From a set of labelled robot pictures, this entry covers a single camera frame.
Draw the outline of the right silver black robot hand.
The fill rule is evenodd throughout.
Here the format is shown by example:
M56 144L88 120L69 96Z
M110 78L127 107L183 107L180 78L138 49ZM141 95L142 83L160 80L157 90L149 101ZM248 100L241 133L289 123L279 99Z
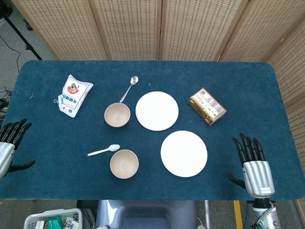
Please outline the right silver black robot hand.
M245 189L253 199L270 198L275 193L275 188L262 145L258 139L251 139L243 133L240 133L240 137L242 143L236 138L233 138L233 142L240 158L244 180L235 178L229 172L227 177L232 183Z

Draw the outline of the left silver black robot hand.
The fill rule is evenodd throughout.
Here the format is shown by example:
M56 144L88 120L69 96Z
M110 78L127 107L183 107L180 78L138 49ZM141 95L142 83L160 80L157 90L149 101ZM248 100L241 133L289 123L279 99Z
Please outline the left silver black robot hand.
M24 134L32 126L32 123L26 124L27 119L22 119L15 123L7 123L0 129L0 178L8 173L25 170L35 164L31 160L23 165L13 165L13 157L18 149Z

